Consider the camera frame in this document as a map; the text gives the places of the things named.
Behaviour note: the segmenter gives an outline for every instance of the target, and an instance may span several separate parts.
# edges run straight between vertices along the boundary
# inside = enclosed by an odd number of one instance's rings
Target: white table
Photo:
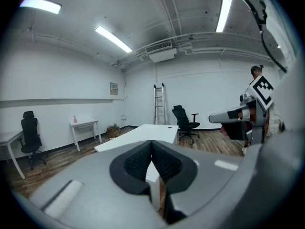
[[[77,123],[70,123],[72,134],[73,134],[73,139],[74,139],[74,144],[76,145],[77,150],[79,152],[81,150],[80,150],[80,147],[78,146],[78,143],[77,143],[77,139],[76,139],[76,135],[75,135],[75,128],[83,128],[83,127],[92,126],[92,134],[93,134],[93,137],[95,139],[96,135],[95,135],[94,125],[96,125],[96,129],[97,129],[97,132],[98,132],[98,135],[99,135],[99,140],[100,140],[100,143],[102,143],[102,138],[101,138],[101,134],[99,132],[98,122],[99,122],[98,120],[93,119],[93,120],[79,121]]]
[[[7,146],[8,147],[8,150],[9,150],[9,153],[10,153],[10,156],[14,162],[14,165],[15,167],[17,168],[20,176],[22,177],[22,179],[24,180],[25,179],[25,176],[24,174],[22,173],[17,161],[16,161],[16,158],[14,156],[14,153],[11,149],[11,146],[10,144],[15,141],[17,138],[19,138],[20,136],[22,136],[22,131],[14,131],[14,132],[6,132],[6,133],[0,133],[0,146]]]
[[[97,152],[120,147],[122,145],[136,143],[147,140],[165,141],[176,144],[177,140],[177,125],[149,125],[144,124],[132,131],[125,133],[113,140],[95,147]],[[151,188],[152,205],[156,211],[160,209],[160,183],[159,173],[153,163],[148,166],[146,173],[146,181]]]

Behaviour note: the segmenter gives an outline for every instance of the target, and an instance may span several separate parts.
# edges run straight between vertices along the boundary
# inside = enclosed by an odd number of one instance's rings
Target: white ceiling
[[[181,34],[193,34],[194,47],[234,47],[266,54],[255,20],[241,0],[233,0],[224,32],[218,34],[215,29],[221,0],[50,1],[62,5],[59,14],[19,8],[9,34],[14,39],[32,40],[28,28],[33,25],[35,42],[68,48],[100,58],[107,64],[116,60],[126,61],[143,52],[144,49],[137,49],[147,44]],[[261,12],[259,0],[250,1]],[[126,54],[100,36],[95,32],[98,26],[116,35],[133,52]],[[280,56],[280,50],[276,49],[277,44],[268,31],[265,40],[272,54]],[[188,42],[187,37],[173,39],[174,45],[181,42]]]

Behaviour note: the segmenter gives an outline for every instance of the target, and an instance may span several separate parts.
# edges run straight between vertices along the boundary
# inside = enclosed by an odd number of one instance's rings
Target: black office chair
[[[173,114],[176,116],[176,118],[178,120],[177,125],[179,126],[179,128],[182,131],[186,131],[183,133],[179,132],[179,135],[184,134],[182,137],[179,138],[179,141],[181,141],[181,138],[188,136],[191,138],[193,143],[195,143],[191,136],[196,135],[196,136],[198,136],[198,138],[200,138],[200,136],[195,133],[191,133],[191,130],[200,126],[199,122],[195,122],[196,115],[198,115],[198,114],[192,114],[194,116],[194,120],[193,120],[193,122],[189,122],[189,119],[186,116],[185,110],[182,108],[181,105],[177,105],[177,106],[173,107]]]
[[[34,163],[36,160],[41,160],[46,165],[47,162],[40,158],[39,154],[36,153],[36,151],[41,152],[39,147],[42,145],[40,140],[40,135],[37,133],[37,124],[38,121],[36,118],[34,118],[33,111],[26,111],[23,114],[23,120],[21,120],[21,125],[23,129],[23,136],[24,136],[24,142],[25,145],[22,143],[22,137],[18,138],[18,141],[21,143],[21,151],[26,154],[30,154],[31,158],[28,160],[28,163],[30,164],[30,169],[34,169]]]

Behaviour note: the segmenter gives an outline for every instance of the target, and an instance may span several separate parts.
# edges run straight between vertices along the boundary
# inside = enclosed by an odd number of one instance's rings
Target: fluorescent light
[[[231,3],[232,0],[223,0],[221,4],[221,11],[220,11],[216,32],[223,32],[225,23],[229,15]]]
[[[20,7],[31,7],[58,14],[61,5],[46,0],[24,0]]]
[[[117,37],[112,35],[109,31],[104,29],[102,26],[99,26],[95,31],[97,33],[101,34],[102,36],[106,37],[108,40],[112,41],[113,43],[117,44],[120,48],[122,48],[126,52],[131,52],[132,51],[120,39],[118,39]]]

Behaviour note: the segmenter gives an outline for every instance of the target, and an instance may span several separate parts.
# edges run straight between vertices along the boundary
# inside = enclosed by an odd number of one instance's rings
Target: air vent
[[[150,53],[148,56],[154,63],[156,63],[168,59],[173,59],[175,58],[176,53],[177,53],[177,49],[172,48],[172,49],[163,50],[161,52]]]
[[[171,49],[171,48],[173,48],[172,42],[168,41],[168,42],[162,42],[162,43],[156,44],[151,47],[147,47],[145,50],[148,54],[151,54],[151,53],[160,52],[160,51]]]

